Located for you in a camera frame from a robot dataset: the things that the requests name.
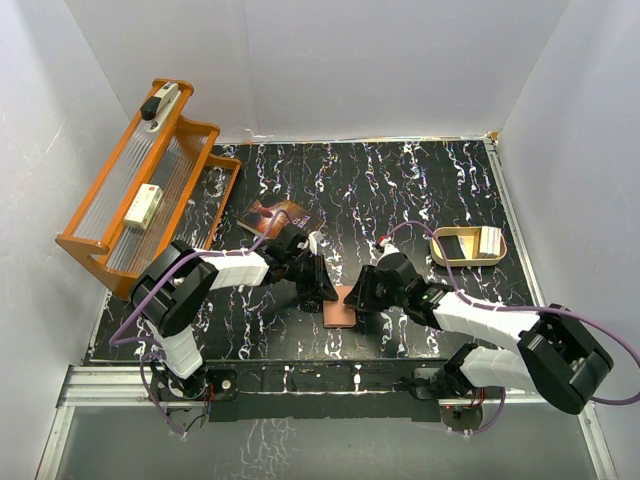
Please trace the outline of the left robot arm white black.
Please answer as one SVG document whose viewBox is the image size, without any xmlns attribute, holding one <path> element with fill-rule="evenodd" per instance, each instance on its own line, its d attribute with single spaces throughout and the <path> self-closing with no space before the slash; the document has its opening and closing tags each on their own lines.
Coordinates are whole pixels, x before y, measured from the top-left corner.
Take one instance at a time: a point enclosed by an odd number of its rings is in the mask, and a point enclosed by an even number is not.
<svg viewBox="0 0 640 480">
<path fill-rule="evenodd" d="M 207 376 L 192 322 L 209 292 L 282 280 L 294 283 L 302 300 L 338 299 L 316 240 L 303 233 L 281 233 L 256 247 L 227 252 L 171 242 L 130 291 L 135 313 L 145 318 L 158 344 L 158 361 L 166 370 L 161 383 L 186 399 L 204 392 Z"/>
</svg>

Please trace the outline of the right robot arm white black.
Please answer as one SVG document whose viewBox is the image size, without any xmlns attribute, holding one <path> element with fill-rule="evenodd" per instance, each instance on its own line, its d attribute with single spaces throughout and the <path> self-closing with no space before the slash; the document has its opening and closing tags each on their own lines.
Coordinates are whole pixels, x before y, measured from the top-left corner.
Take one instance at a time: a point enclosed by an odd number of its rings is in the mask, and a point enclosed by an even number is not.
<svg viewBox="0 0 640 480">
<path fill-rule="evenodd" d="M 614 367 L 604 347 L 569 311 L 516 312 L 464 300 L 453 287 L 426 281 L 397 249 L 361 269 L 344 304 L 368 312 L 398 307 L 421 326 L 473 337 L 422 383 L 444 396 L 514 388 L 577 415 Z"/>
</svg>

